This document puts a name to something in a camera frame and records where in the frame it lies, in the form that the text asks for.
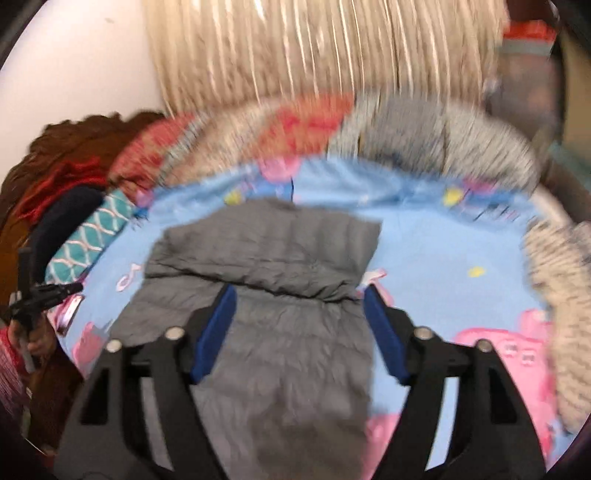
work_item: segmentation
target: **teal patterned pillow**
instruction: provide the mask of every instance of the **teal patterned pillow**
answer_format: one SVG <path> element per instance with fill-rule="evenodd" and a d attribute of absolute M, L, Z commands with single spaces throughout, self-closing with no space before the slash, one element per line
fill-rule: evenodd
<path fill-rule="evenodd" d="M 45 271 L 46 283 L 71 283 L 90 267 L 129 221 L 135 206 L 121 190 L 105 197 L 102 205 L 57 251 Z"/>

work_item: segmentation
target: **gray quilted jacket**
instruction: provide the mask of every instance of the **gray quilted jacket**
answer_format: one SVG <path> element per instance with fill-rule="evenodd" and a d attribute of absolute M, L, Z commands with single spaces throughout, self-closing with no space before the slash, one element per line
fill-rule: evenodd
<path fill-rule="evenodd" d="M 358 480 L 373 341 L 355 288 L 379 230 L 344 213 L 252 200 L 155 245 L 112 336 L 152 341 L 210 305 L 221 282 L 236 286 L 216 365 L 191 388 L 232 480 Z M 170 466 L 150 382 L 144 403 L 155 460 Z"/>

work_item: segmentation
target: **white wall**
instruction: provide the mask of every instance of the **white wall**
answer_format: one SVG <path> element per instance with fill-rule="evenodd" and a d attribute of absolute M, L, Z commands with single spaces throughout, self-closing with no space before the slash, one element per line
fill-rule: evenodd
<path fill-rule="evenodd" d="M 141 3 L 48 0 L 39 10 L 0 70 L 0 180 L 47 124 L 163 109 Z"/>

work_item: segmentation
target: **silver screw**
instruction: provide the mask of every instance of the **silver screw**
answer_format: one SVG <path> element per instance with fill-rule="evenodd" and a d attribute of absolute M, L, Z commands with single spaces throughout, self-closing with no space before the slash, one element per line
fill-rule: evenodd
<path fill-rule="evenodd" d="M 170 327 L 168 330 L 166 330 L 164 336 L 168 340 L 179 340 L 184 336 L 184 329 L 181 327 Z"/>
<path fill-rule="evenodd" d="M 489 340 L 483 338 L 482 340 L 478 340 L 476 343 L 476 348 L 478 348 L 482 353 L 490 353 L 492 352 L 492 343 Z"/>
<path fill-rule="evenodd" d="M 110 340 L 105 347 L 109 353 L 117 353 L 122 348 L 123 343 L 121 343 L 121 340 Z"/>
<path fill-rule="evenodd" d="M 417 327 L 414 329 L 414 336 L 419 340 L 429 340 L 433 337 L 433 330 L 429 327 Z"/>

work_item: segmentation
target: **blue cartoon blanket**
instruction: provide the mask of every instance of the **blue cartoon blanket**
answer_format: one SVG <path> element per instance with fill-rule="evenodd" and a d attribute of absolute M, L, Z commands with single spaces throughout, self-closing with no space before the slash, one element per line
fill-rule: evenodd
<path fill-rule="evenodd" d="M 547 322 L 528 285 L 521 249 L 528 222 L 539 213 L 519 193 L 473 181 L 416 178 L 369 162 L 316 157 L 244 166 L 200 184 L 156 190 L 145 218 L 127 224 L 84 279 L 85 299 L 60 338 L 80 370 L 89 372 L 111 324 L 139 289 L 143 264 L 164 230 L 261 196 L 380 220 L 360 295 L 375 284 L 387 303 L 442 338 L 466 344 L 489 338 L 524 397 L 548 462 L 553 460 L 562 433 L 546 364 Z M 67 305 L 52 315 L 65 311 Z M 370 438 L 376 450 L 387 443 L 405 396 L 376 347 L 371 415 L 387 419 L 389 429 Z M 430 466 L 445 459 L 456 396 L 457 382 L 448 380 Z"/>

